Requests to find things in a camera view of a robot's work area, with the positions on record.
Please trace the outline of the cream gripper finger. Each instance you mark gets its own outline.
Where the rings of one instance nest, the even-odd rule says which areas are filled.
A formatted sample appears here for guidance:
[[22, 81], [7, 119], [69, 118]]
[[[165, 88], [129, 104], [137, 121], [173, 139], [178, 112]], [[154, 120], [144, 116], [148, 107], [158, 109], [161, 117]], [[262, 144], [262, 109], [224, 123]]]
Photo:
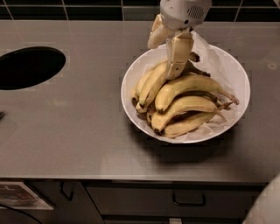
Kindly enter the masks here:
[[189, 31], [177, 31], [172, 38], [166, 40], [167, 68], [166, 79], [179, 77], [186, 66], [193, 49], [193, 35]]
[[161, 14], [157, 14], [150, 30], [147, 46], [149, 49], [156, 49], [164, 42], [168, 43], [174, 34], [174, 30], [169, 28]]

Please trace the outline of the white rounded gripper body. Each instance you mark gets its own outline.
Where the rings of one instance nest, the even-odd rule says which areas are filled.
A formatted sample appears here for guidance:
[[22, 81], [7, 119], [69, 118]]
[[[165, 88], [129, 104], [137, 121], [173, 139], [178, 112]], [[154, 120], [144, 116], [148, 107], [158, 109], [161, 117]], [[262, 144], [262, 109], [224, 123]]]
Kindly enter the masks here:
[[201, 25], [212, 6], [212, 0], [161, 0], [160, 15], [163, 24], [173, 31]]

